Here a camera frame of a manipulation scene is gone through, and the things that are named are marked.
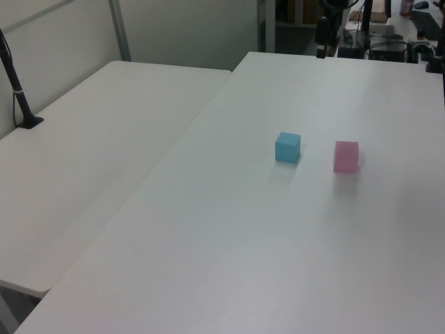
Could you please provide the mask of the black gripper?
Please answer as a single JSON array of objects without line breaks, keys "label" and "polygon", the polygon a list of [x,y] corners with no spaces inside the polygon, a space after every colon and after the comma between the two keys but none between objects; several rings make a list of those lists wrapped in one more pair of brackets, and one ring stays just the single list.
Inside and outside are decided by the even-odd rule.
[{"label": "black gripper", "polygon": [[[329,34],[329,19],[327,17],[319,17],[316,23],[316,43],[325,44]],[[326,58],[327,45],[317,45],[316,57]]]}]

